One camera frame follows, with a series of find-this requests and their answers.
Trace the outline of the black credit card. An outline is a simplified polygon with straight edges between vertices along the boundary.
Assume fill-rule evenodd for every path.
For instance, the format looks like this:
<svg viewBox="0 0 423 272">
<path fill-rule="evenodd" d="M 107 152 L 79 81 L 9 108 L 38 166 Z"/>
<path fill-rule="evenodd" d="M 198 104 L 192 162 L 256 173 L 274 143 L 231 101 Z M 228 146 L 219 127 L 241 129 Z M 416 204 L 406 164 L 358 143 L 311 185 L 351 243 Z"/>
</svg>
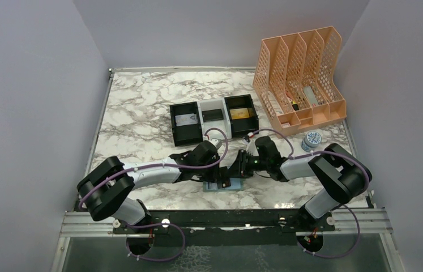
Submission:
<svg viewBox="0 0 423 272">
<path fill-rule="evenodd" d="M 220 121 L 224 119 L 222 109 L 211 109 L 202 111 L 203 122 Z"/>
<path fill-rule="evenodd" d="M 231 186 L 230 177 L 227 174 L 227 170 L 219 170 L 216 178 L 216 184 L 218 189 L 225 189 Z"/>
</svg>

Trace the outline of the green card holder wallet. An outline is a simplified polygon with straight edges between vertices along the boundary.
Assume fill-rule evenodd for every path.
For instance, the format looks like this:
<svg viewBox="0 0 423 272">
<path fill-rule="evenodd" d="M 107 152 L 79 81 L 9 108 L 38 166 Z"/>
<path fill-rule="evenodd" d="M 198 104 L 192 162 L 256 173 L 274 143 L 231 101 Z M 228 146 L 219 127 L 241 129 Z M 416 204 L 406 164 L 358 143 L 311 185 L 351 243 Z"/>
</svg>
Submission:
<svg viewBox="0 0 423 272">
<path fill-rule="evenodd" d="M 228 192 L 228 191 L 240 191 L 243 189 L 243 179 L 230 178 L 228 183 L 218 182 L 204 182 L 204 192 Z"/>
</svg>

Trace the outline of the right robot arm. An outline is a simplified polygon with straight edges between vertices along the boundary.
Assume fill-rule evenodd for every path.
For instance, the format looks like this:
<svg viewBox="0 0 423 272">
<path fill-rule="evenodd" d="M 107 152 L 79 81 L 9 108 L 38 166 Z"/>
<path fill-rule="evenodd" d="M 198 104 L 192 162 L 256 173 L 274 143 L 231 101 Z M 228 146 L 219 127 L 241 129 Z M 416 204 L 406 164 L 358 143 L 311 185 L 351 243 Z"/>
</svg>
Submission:
<svg viewBox="0 0 423 272">
<path fill-rule="evenodd" d="M 258 154 L 240 150 L 226 177 L 248 179 L 256 171 L 265 171 L 275 181 L 288 182 L 315 176 L 323 188 L 298 211 L 298 224 L 307 231 L 318 226 L 328 212 L 366 191 L 372 180 L 369 169 L 337 143 L 292 158 L 282 156 L 268 136 L 259 137 L 254 145 Z"/>
</svg>

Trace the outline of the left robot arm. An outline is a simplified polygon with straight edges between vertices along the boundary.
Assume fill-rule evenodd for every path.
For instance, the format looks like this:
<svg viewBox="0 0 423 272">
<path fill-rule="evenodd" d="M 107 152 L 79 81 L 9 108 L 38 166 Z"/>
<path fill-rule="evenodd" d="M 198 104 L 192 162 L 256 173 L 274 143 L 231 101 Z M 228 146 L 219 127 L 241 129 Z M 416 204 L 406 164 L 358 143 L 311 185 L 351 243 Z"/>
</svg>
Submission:
<svg viewBox="0 0 423 272">
<path fill-rule="evenodd" d="M 221 145 L 221 140 L 210 139 L 191 151 L 128 169 L 119 158 L 111 156 L 78 183 L 79 206 L 85 206 L 94 221 L 112 217 L 127 223 L 134 232 L 143 232 L 151 222 L 151 215 L 141 200 L 129 198 L 130 192 L 155 184 L 189 181 L 193 177 L 212 179 L 219 170 Z"/>
</svg>

